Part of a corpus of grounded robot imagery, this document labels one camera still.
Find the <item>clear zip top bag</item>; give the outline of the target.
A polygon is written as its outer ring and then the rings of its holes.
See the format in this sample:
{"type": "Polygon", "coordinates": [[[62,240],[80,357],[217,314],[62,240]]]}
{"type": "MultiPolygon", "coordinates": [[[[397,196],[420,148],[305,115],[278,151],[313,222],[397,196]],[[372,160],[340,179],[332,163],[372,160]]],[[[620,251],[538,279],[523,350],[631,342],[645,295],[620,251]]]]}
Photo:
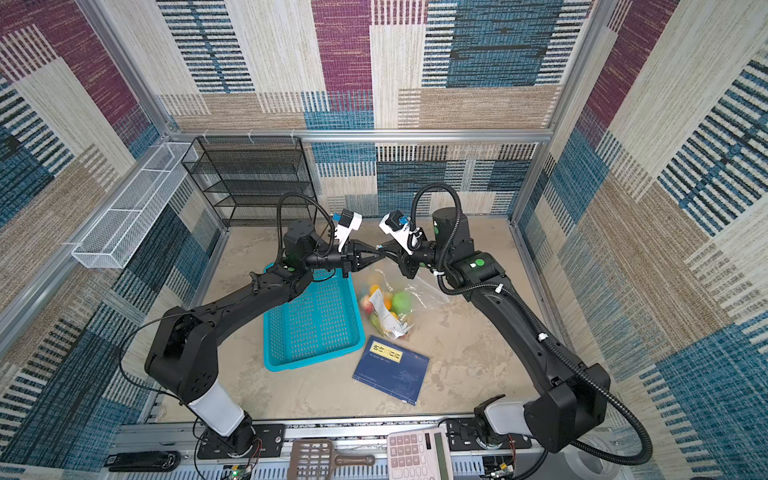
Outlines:
{"type": "Polygon", "coordinates": [[[399,267],[382,261],[352,274],[358,309],[375,332],[390,341],[406,342],[426,325],[448,297],[420,275],[406,278],[399,267]]]}

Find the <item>green apple toy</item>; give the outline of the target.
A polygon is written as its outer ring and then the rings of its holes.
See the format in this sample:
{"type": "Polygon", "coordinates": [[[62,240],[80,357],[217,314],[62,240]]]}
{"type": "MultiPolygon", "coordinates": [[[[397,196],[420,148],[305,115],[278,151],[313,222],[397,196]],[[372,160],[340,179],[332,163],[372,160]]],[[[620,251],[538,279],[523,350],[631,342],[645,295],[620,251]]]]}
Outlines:
{"type": "Polygon", "coordinates": [[[408,291],[395,293],[391,299],[391,310],[398,316],[406,315],[413,310],[413,296],[408,291]]]}

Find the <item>teal plastic basket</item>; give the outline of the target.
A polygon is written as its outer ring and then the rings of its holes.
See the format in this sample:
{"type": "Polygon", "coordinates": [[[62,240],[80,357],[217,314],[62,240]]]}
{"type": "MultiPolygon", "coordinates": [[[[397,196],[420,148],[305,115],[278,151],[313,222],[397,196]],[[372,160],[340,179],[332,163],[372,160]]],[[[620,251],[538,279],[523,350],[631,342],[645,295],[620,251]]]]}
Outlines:
{"type": "Polygon", "coordinates": [[[264,314],[263,360],[271,372],[345,356],[364,343],[353,281],[339,269],[316,271],[299,297],[264,314]]]}

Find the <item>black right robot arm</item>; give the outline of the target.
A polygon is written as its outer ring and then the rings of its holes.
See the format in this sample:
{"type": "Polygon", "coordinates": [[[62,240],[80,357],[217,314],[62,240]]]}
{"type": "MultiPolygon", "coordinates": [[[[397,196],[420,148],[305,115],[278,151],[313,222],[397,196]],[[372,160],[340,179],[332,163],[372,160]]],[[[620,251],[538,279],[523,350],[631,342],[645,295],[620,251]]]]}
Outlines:
{"type": "Polygon", "coordinates": [[[386,214],[380,229],[390,241],[383,250],[394,254],[407,277],[429,268],[447,295],[460,295],[483,313],[507,341],[528,373],[537,399],[523,406],[532,436],[549,453],[573,446],[618,465],[642,465],[653,454],[650,435],[640,420],[610,392],[611,380],[598,363],[586,365],[533,313],[511,284],[501,264],[475,249],[465,215],[442,208],[433,215],[435,239],[414,226],[399,210],[386,214]],[[632,427],[640,450],[612,454],[583,442],[613,407],[632,427]]]}

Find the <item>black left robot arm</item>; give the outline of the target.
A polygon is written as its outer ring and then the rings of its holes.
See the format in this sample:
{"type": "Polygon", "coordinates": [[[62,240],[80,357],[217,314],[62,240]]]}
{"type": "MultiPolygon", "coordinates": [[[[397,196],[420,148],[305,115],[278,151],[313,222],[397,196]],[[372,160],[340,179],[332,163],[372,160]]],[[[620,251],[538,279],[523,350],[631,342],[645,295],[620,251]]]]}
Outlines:
{"type": "Polygon", "coordinates": [[[252,421],[219,382],[218,347],[241,327],[303,294],[318,269],[362,270],[389,258],[384,247],[358,240],[326,241],[310,221],[278,232],[278,253],[263,273],[235,292],[190,310],[175,307],[158,320],[144,369],[202,420],[234,444],[254,434],[252,421]]]}

